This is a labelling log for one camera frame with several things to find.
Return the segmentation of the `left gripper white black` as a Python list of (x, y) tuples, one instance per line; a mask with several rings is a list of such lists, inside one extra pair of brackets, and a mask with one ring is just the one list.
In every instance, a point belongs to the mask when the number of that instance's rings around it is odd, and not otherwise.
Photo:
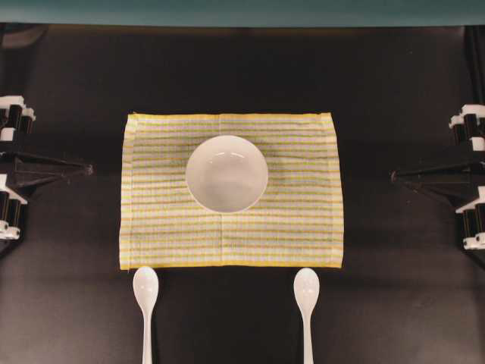
[[(14, 142), (20, 133), (30, 133), (35, 120), (34, 110), (26, 106), (23, 96), (2, 96), (1, 146)], [(93, 166), (89, 164), (25, 152), (1, 151), (1, 240), (20, 239), (27, 201), (14, 190), (92, 173)]]

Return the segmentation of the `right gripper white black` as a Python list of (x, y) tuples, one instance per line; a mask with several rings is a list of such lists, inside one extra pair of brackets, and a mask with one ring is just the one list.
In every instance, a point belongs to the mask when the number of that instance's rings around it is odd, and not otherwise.
[(457, 146), (471, 147), (469, 163), (403, 165), (390, 177), (396, 185), (458, 207), (455, 212), (464, 225), (463, 247), (484, 249), (484, 105), (464, 105), (451, 117), (449, 128)]

